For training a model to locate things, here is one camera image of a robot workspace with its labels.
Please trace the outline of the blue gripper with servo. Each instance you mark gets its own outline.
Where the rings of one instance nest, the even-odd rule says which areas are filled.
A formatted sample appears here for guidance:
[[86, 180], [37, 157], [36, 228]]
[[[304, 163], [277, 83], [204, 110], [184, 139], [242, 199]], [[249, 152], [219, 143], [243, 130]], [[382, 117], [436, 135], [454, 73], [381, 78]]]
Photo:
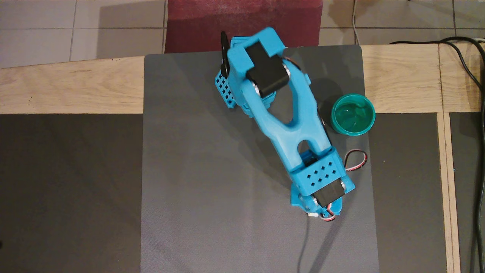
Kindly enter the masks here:
[[299, 207], [310, 217], [336, 217], [341, 214], [343, 197], [327, 206], [321, 206], [313, 195], [301, 195], [296, 185], [291, 185], [290, 193], [291, 205]]

